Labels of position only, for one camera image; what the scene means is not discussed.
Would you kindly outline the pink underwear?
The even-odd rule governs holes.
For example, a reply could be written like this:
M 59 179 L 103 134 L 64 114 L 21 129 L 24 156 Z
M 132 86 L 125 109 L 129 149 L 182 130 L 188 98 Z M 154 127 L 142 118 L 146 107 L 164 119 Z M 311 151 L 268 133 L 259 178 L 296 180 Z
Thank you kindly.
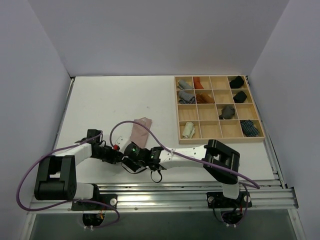
M 145 126 L 147 129 L 150 129 L 152 125 L 152 120 L 146 117 L 135 119 L 134 121 Z M 135 123 L 132 125 L 131 135 L 129 138 L 131 142 L 134 142 L 140 148 L 145 148 L 148 137 L 149 132 L 144 127 Z

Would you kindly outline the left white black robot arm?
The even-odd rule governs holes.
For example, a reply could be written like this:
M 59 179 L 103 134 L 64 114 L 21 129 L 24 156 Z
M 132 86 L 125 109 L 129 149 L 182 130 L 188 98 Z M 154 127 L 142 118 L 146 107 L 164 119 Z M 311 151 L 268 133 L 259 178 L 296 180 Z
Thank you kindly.
M 39 163 L 35 198 L 38 201 L 83 200 L 88 209 L 97 209 L 101 203 L 98 186 L 77 182 L 76 166 L 89 158 L 114 165 L 122 160 L 123 154 L 119 146 L 103 145 L 101 130 L 88 129 L 86 137 L 75 142 L 74 147 L 65 148 L 59 154 L 50 154 Z

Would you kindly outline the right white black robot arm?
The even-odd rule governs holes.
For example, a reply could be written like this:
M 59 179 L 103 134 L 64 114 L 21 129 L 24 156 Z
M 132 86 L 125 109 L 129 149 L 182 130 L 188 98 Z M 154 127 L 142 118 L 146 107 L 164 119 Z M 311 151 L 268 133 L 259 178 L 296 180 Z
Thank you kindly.
M 165 149 L 162 146 L 151 149 L 141 148 L 131 142 L 121 151 L 123 162 L 132 171 L 148 168 L 153 172 L 172 168 L 203 167 L 215 180 L 222 184 L 222 200 L 227 206 L 240 201 L 238 172 L 240 154 L 218 140 L 209 140 L 207 144 L 190 148 Z

